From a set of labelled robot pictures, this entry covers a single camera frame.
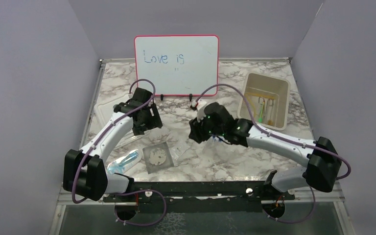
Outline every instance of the whiteboard surface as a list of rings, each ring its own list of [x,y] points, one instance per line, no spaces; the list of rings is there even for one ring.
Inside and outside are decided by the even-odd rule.
[[[218,82],[218,41],[216,35],[137,36],[137,79],[152,81],[157,95],[200,95]],[[146,82],[138,86],[152,91]],[[216,93],[217,87],[206,95]]]

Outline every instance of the plastic bottle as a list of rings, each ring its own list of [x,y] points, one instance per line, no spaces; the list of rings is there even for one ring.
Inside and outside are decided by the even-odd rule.
[[[138,149],[130,151],[126,156],[115,159],[107,166],[109,174],[123,174],[134,167],[142,159],[142,152]]]

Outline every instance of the marble surface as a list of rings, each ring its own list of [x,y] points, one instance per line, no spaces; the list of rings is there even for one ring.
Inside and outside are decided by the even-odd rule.
[[[287,79],[291,84],[290,103],[287,127],[282,133],[299,138],[310,139],[312,133],[307,121],[296,82],[288,61],[280,62],[220,62],[219,82],[242,89],[248,72],[257,72]],[[123,96],[128,92],[130,84],[136,80],[134,63],[108,63],[101,82],[97,103],[103,103],[112,97]],[[218,101],[236,117],[240,96],[227,87],[219,87],[218,94],[207,98],[209,102]],[[164,126],[153,129],[142,138],[121,148],[115,149],[107,163],[123,156],[133,149],[167,142],[172,148],[178,143],[186,143],[189,149],[174,161],[175,167],[148,174],[142,159],[125,174],[136,181],[232,181],[232,180],[265,180],[273,170],[286,170],[297,164],[274,153],[245,148],[237,145],[226,145],[221,142],[207,141],[201,144],[188,139],[188,121],[196,112],[188,108],[189,100],[185,97],[165,97],[163,101],[155,99]],[[97,119],[92,117],[88,140],[101,129]]]

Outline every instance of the red whiteboard frame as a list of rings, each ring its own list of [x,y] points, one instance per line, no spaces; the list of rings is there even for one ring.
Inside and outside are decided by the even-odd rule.
[[[182,34],[182,35],[139,35],[136,36],[133,39],[133,48],[135,51],[135,64],[136,64],[136,80],[138,80],[138,63],[136,59],[136,38],[138,37],[209,37],[209,36],[214,36],[218,40],[217,44],[217,84],[218,84],[218,67],[219,67],[219,62],[220,62],[220,38],[215,35],[215,34]],[[215,96],[218,93],[218,87],[216,87],[215,94],[205,94],[203,96]],[[164,96],[189,96],[189,94],[163,94]],[[192,96],[200,96],[201,94],[192,94]]]

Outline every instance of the gray backdrop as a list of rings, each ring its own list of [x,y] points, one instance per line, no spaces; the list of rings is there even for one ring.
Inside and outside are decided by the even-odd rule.
[[[315,136],[352,164],[341,183],[357,234],[376,234],[376,1],[327,0],[292,70]]]
[[[69,0],[99,57],[137,35],[217,34],[221,57],[292,57],[323,0]]]
[[[48,233],[97,72],[67,0],[0,0],[0,235]]]

